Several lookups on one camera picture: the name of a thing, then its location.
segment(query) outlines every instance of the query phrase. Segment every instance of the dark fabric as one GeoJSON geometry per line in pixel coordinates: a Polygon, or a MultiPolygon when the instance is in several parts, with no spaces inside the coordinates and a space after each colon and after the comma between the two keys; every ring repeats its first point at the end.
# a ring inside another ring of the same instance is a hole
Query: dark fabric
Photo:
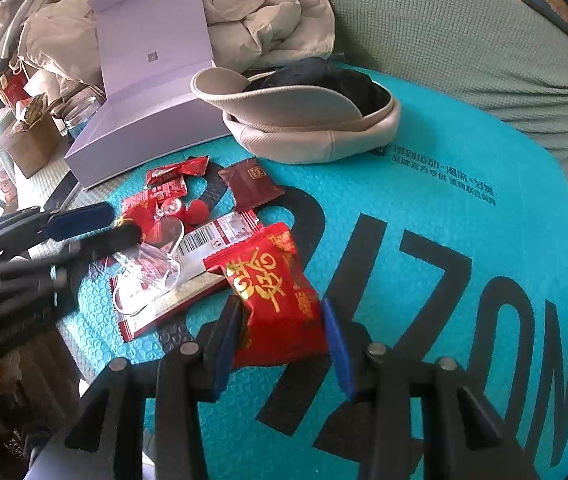
{"type": "Polygon", "coordinates": [[[245,92],[278,86],[309,85],[334,90],[349,98],[363,117],[388,104],[390,94],[356,70],[341,68],[321,57],[307,57],[251,82],[245,92]]]}

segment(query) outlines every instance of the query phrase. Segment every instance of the red wrapper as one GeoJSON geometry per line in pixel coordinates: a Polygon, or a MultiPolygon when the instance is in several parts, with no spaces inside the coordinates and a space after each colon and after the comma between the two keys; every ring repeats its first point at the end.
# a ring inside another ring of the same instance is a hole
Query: red wrapper
{"type": "Polygon", "coordinates": [[[326,353],[315,289],[285,223],[264,228],[204,260],[242,299],[246,326],[234,365],[274,366],[326,353]]]}
{"type": "Polygon", "coordinates": [[[255,209],[284,194],[255,157],[236,162],[218,174],[233,193],[235,210],[239,212],[255,209]]]}
{"type": "Polygon", "coordinates": [[[202,176],[206,173],[206,167],[208,166],[208,155],[206,156],[196,156],[185,160],[184,162],[176,162],[175,164],[167,164],[165,166],[160,166],[153,170],[148,170],[146,172],[146,187],[160,186],[165,182],[173,180],[185,175],[202,176]]]}
{"type": "Polygon", "coordinates": [[[184,175],[203,176],[208,167],[208,155],[194,156],[180,163],[184,175]]]}
{"type": "Polygon", "coordinates": [[[169,198],[186,196],[187,193],[188,190],[186,189],[184,177],[180,175],[179,178],[164,183],[161,186],[154,187],[153,189],[144,189],[139,193],[135,193],[133,196],[125,198],[122,200],[122,211],[126,212],[131,207],[152,198],[156,199],[157,203],[161,205],[169,198]]]}
{"type": "Polygon", "coordinates": [[[206,202],[196,198],[192,200],[186,210],[186,222],[190,225],[202,225],[208,221],[210,210],[206,202]]]}
{"type": "Polygon", "coordinates": [[[159,214],[161,216],[178,218],[182,222],[186,222],[186,205],[176,196],[172,196],[164,201],[159,214]]]}
{"type": "Polygon", "coordinates": [[[143,200],[122,213],[115,225],[135,222],[142,229],[143,242],[159,249],[168,245],[170,250],[172,243],[182,234],[184,226],[177,218],[157,219],[157,211],[157,198],[143,200]]]}
{"type": "Polygon", "coordinates": [[[146,236],[151,231],[155,223],[155,213],[157,212],[157,199],[149,198],[141,200],[134,206],[126,209],[119,218],[116,219],[114,225],[122,225],[125,222],[135,222],[142,229],[142,241],[146,240],[146,236]]]}

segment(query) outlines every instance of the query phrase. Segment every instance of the bubble texture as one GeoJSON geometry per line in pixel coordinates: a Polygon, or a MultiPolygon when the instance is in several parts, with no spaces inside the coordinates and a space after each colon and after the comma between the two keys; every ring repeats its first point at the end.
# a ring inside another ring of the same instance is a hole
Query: bubble texture
{"type": "Polygon", "coordinates": [[[88,279],[89,280],[97,280],[99,275],[104,272],[104,263],[101,260],[96,262],[91,262],[88,267],[88,279]]]}
{"type": "MultiPolygon", "coordinates": [[[[568,367],[568,186],[547,152],[505,123],[419,86],[375,75],[402,103],[395,146],[415,150],[492,185],[496,206],[393,161],[367,153],[331,164],[285,166],[264,161],[279,184],[310,193],[326,216],[324,235],[305,274],[320,295],[326,290],[360,214],[387,222],[375,267],[355,315],[373,339],[392,346],[404,333],[442,276],[442,270],[398,250],[405,229],[450,247],[472,259],[472,275],[450,321],[426,357],[433,362],[452,356],[463,367],[473,344],[477,306],[486,283],[495,276],[517,281],[529,296],[534,319],[532,369],[519,440],[526,439],[535,405],[544,347],[544,301],[558,307],[562,330],[564,370],[568,367]]],[[[222,166],[250,156],[231,137],[208,142],[131,172],[110,197],[119,208],[122,199],[142,189],[149,168],[210,155],[222,166]]],[[[205,187],[202,179],[187,179],[189,198],[205,187]]],[[[229,192],[212,216],[227,213],[234,202],[229,192]]],[[[285,221],[282,208],[260,212],[266,223],[285,221]]],[[[123,343],[105,273],[85,279],[78,295],[80,308],[65,321],[92,369],[99,372],[109,359],[124,356],[132,362],[157,359],[164,350],[196,335],[202,324],[218,318],[229,291],[197,302],[186,314],[173,317],[157,332],[123,343]]],[[[514,352],[519,333],[517,316],[500,314],[496,344],[486,389],[499,410],[507,405],[514,352]]],[[[210,477],[213,479],[331,478],[354,480],[358,466],[313,448],[328,416],[343,401],[333,369],[292,437],[255,420],[283,367],[244,368],[232,374],[216,404],[200,404],[200,422],[210,477]]],[[[536,467],[544,480],[563,478],[568,471],[568,444],[559,466],[549,468],[553,443],[548,411],[536,467]]],[[[145,425],[153,428],[154,403],[147,403],[145,425]]],[[[423,468],[418,469],[421,476],[423,468]]]]}

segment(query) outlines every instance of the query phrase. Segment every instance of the blue gripper pad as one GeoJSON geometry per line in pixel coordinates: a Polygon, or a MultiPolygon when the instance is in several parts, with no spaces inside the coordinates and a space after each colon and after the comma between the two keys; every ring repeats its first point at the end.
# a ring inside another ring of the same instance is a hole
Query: blue gripper pad
{"type": "Polygon", "coordinates": [[[353,362],[351,361],[347,341],[344,339],[342,327],[338,322],[333,305],[328,298],[322,300],[322,318],[324,319],[324,333],[328,343],[331,361],[337,376],[340,389],[349,400],[354,400],[356,394],[356,379],[353,362]]]}
{"type": "Polygon", "coordinates": [[[87,205],[53,215],[46,224],[44,234],[59,242],[107,228],[114,218],[112,206],[108,203],[87,205]]]}
{"type": "MultiPolygon", "coordinates": [[[[320,296],[340,298],[373,340],[427,362],[451,356],[485,383],[487,398],[541,477],[563,479],[568,186],[562,171],[535,142],[494,117],[367,73],[402,104],[394,143],[383,156],[363,153],[331,164],[264,161],[287,188],[278,206],[259,216],[293,227],[310,282],[320,296]],[[354,257],[358,270],[347,270],[354,257]],[[343,260],[349,265],[341,266],[343,260]]],[[[125,196],[142,189],[146,170],[197,155],[221,166],[250,156],[232,137],[195,146],[136,169],[108,202],[119,209],[125,196]]],[[[189,199],[206,187],[201,178],[187,184],[189,199]]],[[[209,184],[206,193],[212,189],[209,184]]],[[[232,206],[226,192],[212,214],[232,206]]],[[[133,362],[161,357],[214,320],[227,295],[206,298],[186,317],[124,344],[102,276],[84,281],[79,311],[65,323],[101,370],[118,355],[133,362]]],[[[235,372],[216,404],[200,404],[211,478],[354,480],[366,414],[344,400],[327,359],[235,372]]],[[[422,420],[419,403],[413,407],[414,478],[421,479],[422,420]]],[[[152,402],[148,408],[152,430],[152,402]]]]}

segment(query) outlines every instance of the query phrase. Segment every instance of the white box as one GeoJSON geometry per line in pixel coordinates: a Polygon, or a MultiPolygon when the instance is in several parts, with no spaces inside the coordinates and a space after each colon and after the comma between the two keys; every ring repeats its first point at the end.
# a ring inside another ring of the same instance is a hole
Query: white box
{"type": "Polygon", "coordinates": [[[202,0],[90,0],[107,101],[64,160],[88,188],[145,162],[229,134],[190,92],[213,65],[202,0]]]}

